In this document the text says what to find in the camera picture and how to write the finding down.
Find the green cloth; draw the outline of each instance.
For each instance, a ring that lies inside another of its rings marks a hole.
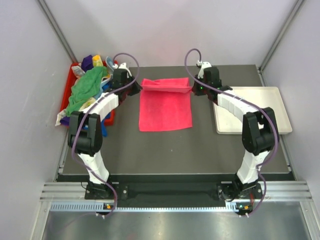
[[[105,66],[95,66],[88,70],[76,85],[71,87],[71,96],[65,114],[69,117],[73,111],[78,111],[89,98],[97,95],[101,80],[107,75],[108,69]]]

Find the pink cloth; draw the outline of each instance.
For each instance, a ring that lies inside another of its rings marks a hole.
[[[189,79],[143,79],[139,130],[161,132],[192,127]]]

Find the folded cloth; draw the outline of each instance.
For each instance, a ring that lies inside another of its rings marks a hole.
[[[65,113],[67,117],[73,111],[78,111],[89,98],[99,93],[101,80],[107,74],[108,69],[105,66],[96,66],[79,78],[77,84],[71,87],[71,96]]]
[[[139,130],[173,131],[192,127],[189,79],[143,79]]]

